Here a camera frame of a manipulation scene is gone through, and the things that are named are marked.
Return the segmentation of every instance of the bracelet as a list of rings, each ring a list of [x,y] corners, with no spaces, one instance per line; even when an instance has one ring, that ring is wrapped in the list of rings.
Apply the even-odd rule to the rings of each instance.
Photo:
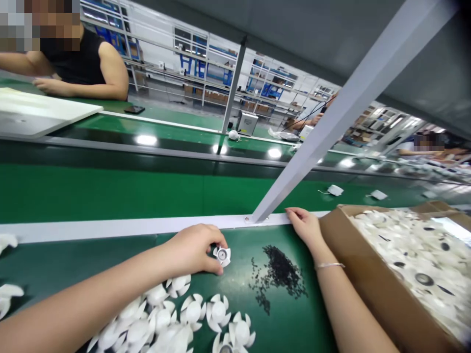
[[[320,269],[322,269],[322,268],[324,268],[324,267],[330,267],[330,266],[340,266],[340,267],[342,267],[342,268],[345,268],[345,265],[344,265],[344,264],[339,263],[339,262],[334,262],[334,263],[320,263],[320,264],[316,265],[316,266],[314,267],[314,269],[317,271],[317,270],[320,270]]]

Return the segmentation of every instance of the wrist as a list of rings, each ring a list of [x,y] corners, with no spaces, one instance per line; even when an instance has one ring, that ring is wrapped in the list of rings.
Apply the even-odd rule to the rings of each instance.
[[[309,246],[309,250],[315,263],[337,262],[336,257],[325,243],[324,239],[320,239]]]

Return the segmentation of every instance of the small white device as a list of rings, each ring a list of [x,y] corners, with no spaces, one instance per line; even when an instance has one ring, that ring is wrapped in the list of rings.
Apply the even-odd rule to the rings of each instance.
[[[437,197],[437,195],[431,191],[424,191],[422,195],[429,199],[434,199],[435,197]]]
[[[299,134],[299,138],[301,139],[301,141],[305,141],[312,130],[314,130],[312,126],[306,125]]]
[[[343,189],[336,185],[331,185],[327,191],[334,196],[340,196],[343,193]]]
[[[235,130],[229,131],[229,138],[230,138],[231,140],[234,140],[234,141],[240,140],[240,136],[239,136],[239,134],[237,133],[237,131],[235,131]]]
[[[373,191],[370,195],[378,200],[384,200],[386,197],[388,197],[388,195],[386,195],[384,192],[381,192],[379,190]]]

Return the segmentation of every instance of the worker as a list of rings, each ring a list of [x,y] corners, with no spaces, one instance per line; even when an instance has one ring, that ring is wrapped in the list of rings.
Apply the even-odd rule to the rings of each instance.
[[[315,215],[296,207],[287,213],[316,265],[338,262],[322,238]],[[75,352],[126,305],[166,279],[199,271],[223,275],[220,263],[207,255],[213,243],[228,247],[216,226],[191,226],[160,246],[20,311],[0,322],[1,351]],[[340,352],[398,352],[342,267],[318,269],[317,280]]]
[[[454,164],[457,161],[468,157],[469,154],[470,150],[466,147],[447,148],[447,146],[445,145],[445,150],[441,154],[436,156],[434,160],[445,164]]]
[[[423,157],[438,156],[444,151],[441,137],[435,132],[427,135],[414,135],[395,148],[397,155],[404,159],[419,159]]]
[[[25,12],[40,26],[39,50],[0,53],[0,70],[34,76],[33,84],[52,96],[126,101],[129,77],[120,54],[85,29],[68,5],[72,1],[25,1]]]
[[[327,101],[327,103],[324,105],[322,108],[323,111],[321,111],[319,114],[316,114],[313,118],[309,118],[311,114],[314,114],[314,112],[310,111],[308,112],[306,109],[299,115],[299,119],[296,120],[293,124],[291,124],[289,127],[291,130],[299,130],[301,131],[305,126],[316,126],[317,123],[319,122],[320,118],[324,115],[324,111],[327,110],[328,107],[334,102],[335,98],[337,97],[339,93],[335,93],[332,95],[332,97]]]

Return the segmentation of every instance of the window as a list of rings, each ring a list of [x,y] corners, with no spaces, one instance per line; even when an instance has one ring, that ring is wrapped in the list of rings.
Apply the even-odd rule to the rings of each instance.
[[[206,57],[206,45],[208,43],[206,36],[198,36],[184,29],[174,27],[175,48]]]

